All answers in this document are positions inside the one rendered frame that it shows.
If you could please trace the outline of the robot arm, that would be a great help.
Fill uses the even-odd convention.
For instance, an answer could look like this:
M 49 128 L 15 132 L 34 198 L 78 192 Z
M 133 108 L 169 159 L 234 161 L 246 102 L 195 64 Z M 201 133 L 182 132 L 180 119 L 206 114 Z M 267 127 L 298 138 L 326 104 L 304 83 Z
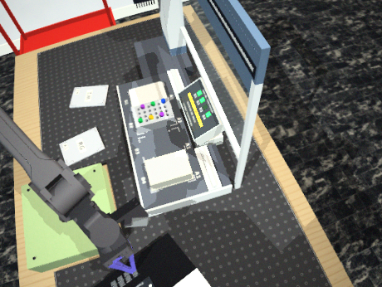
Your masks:
M 103 212 L 91 201 L 95 196 L 92 186 L 61 158 L 54 160 L 43 153 L 1 107 L 0 143 L 27 173 L 31 180 L 28 186 L 59 220 L 65 223 L 73 220 L 95 246 L 109 246 L 114 251 L 125 244 L 121 221 L 124 227 L 148 225 L 149 214 L 136 197 L 111 214 Z

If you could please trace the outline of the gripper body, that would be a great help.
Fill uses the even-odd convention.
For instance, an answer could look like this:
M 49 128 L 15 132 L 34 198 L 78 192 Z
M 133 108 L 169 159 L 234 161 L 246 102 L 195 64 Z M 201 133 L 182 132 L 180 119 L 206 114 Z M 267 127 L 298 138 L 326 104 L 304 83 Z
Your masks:
M 107 268 L 110 265 L 112 265 L 113 264 L 112 261 L 114 261 L 114 259 L 116 260 L 120 256 L 121 257 L 125 256 L 125 258 L 127 259 L 128 257 L 130 257 L 131 255 L 134 254 L 134 252 L 133 252 L 133 250 L 132 250 L 132 248 L 130 246 L 130 243 L 129 243 L 127 238 L 126 238 L 126 240 L 127 240 L 127 242 L 125 244 L 123 244 L 122 246 L 118 247 L 114 251 L 109 246 L 108 247 L 104 247 L 104 248 L 95 246 L 98 249 L 101 264 L 105 268 Z

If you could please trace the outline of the white rectangular block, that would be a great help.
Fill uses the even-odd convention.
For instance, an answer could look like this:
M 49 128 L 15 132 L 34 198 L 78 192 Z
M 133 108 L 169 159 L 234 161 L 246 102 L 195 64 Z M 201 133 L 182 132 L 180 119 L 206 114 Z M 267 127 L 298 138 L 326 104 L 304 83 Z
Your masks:
M 152 191 L 194 179 L 185 149 L 144 162 Z

